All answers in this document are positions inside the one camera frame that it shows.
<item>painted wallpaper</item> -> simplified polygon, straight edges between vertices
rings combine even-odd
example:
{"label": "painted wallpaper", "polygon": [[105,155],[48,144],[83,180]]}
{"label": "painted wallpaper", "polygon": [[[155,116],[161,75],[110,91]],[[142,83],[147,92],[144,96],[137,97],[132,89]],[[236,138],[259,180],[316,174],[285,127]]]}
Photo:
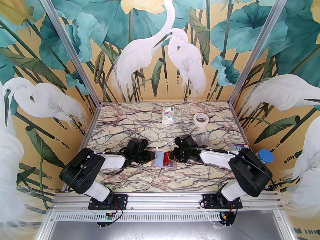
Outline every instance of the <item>painted wallpaper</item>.
{"label": "painted wallpaper", "polygon": [[52,2],[101,101],[141,102],[227,100],[274,0]]}
{"label": "painted wallpaper", "polygon": [[0,93],[0,239],[33,239],[96,109],[39,0],[0,0]]}
{"label": "painted wallpaper", "polygon": [[251,69],[233,107],[268,165],[297,238],[320,238],[320,0],[288,0],[287,29]]}

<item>aluminum frame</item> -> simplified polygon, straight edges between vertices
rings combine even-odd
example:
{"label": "aluminum frame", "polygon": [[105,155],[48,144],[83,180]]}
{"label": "aluminum frame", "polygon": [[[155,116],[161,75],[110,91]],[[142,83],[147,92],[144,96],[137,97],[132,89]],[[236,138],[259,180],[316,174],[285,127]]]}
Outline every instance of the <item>aluminum frame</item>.
{"label": "aluminum frame", "polygon": [[59,38],[61,39],[62,44],[64,45],[66,52],[68,53],[71,61],[74,64],[75,69],[78,71],[79,75],[81,76],[81,79],[83,80],[85,86],[87,87],[89,94],[92,97],[93,102],[95,103],[96,107],[98,107],[101,103],[101,100],[99,96],[97,95],[97,92],[92,85],[85,68],[82,65],[82,62],[79,59],[79,56],[75,50],[75,48],[72,45],[72,42],[65,31],[62,22],[60,21],[60,18],[57,14],[57,11],[52,3],[51,0],[40,0],[42,6],[44,7],[44,10],[46,11],[49,19],[51,20],[51,23],[55,30],[57,31],[57,34]]}
{"label": "aluminum frame", "polygon": [[[119,193],[127,194],[127,209],[124,210],[124,215],[159,215],[164,212],[203,215],[203,209],[199,204],[202,200],[202,194],[216,193],[216,191],[197,191],[197,192],[151,192],[151,193]],[[90,197],[79,195],[76,193],[57,193],[55,194],[49,211],[43,223],[40,226],[36,240],[48,239],[53,229],[54,223],[61,213],[72,213],[77,216],[85,216],[90,214],[103,214],[105,211],[88,210]],[[272,210],[275,220],[280,228],[284,239],[296,239],[293,229],[284,213],[283,204],[281,203],[277,192],[263,191],[258,198],[248,195],[241,197],[243,211],[256,210]],[[209,213],[218,211],[227,211],[228,209],[212,209],[206,210]]]}
{"label": "aluminum frame", "polygon": [[257,38],[257,41],[255,42],[252,51],[243,67],[243,70],[241,72],[241,75],[238,78],[237,83],[235,84],[228,102],[230,105],[233,105],[234,101],[237,98],[237,95],[240,92],[241,87],[245,83],[245,80],[247,79],[247,76],[249,75],[249,72],[251,68],[253,67],[254,63],[258,59],[259,54],[261,53],[265,43],[267,42],[267,39],[275,26],[283,8],[285,7],[285,4],[287,3],[288,0],[275,0],[271,11],[265,20],[265,23],[259,33],[259,36]]}

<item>metal base plate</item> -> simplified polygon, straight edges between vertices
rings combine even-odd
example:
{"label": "metal base plate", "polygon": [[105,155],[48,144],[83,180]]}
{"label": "metal base plate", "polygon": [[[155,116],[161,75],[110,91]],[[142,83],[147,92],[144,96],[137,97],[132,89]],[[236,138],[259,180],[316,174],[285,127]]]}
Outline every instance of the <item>metal base plate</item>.
{"label": "metal base plate", "polygon": [[106,207],[101,202],[97,201],[94,198],[90,199],[88,210],[115,210],[116,206],[113,204],[117,202],[122,210],[125,210],[128,202],[127,194],[113,194],[112,204],[110,207]]}
{"label": "metal base plate", "polygon": [[[202,198],[203,201],[201,201],[201,205],[204,209],[221,209],[215,193],[202,194]],[[230,206],[225,207],[225,209],[230,209],[231,205],[232,209],[242,209],[240,198],[231,201]]]}

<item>marble tabletop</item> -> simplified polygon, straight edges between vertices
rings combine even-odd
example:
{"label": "marble tabletop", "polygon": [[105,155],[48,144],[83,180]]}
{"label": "marble tabletop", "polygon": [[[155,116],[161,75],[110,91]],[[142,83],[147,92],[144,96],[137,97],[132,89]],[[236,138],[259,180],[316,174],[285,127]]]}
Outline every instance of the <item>marble tabletop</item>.
{"label": "marble tabletop", "polygon": [[[161,123],[162,107],[174,107],[174,124]],[[193,124],[196,113],[205,113],[205,128]],[[148,148],[170,151],[177,136],[191,134],[199,145],[228,150],[228,144],[244,140],[227,102],[109,103],[102,106],[87,147],[96,152],[110,148],[118,151],[129,139],[147,139]],[[230,170],[213,165],[177,163],[177,169],[151,167],[151,162],[126,168],[115,176],[110,170],[99,173],[97,180],[114,192],[214,191],[232,180]]]}

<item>plastic jar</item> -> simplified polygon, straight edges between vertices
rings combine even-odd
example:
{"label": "plastic jar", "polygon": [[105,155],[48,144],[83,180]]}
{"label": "plastic jar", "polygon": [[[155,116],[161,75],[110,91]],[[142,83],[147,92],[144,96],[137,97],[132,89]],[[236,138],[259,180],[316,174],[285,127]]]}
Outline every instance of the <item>plastic jar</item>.
{"label": "plastic jar", "polygon": [[273,154],[267,149],[261,149],[256,156],[261,160],[262,163],[268,164],[274,160]]}

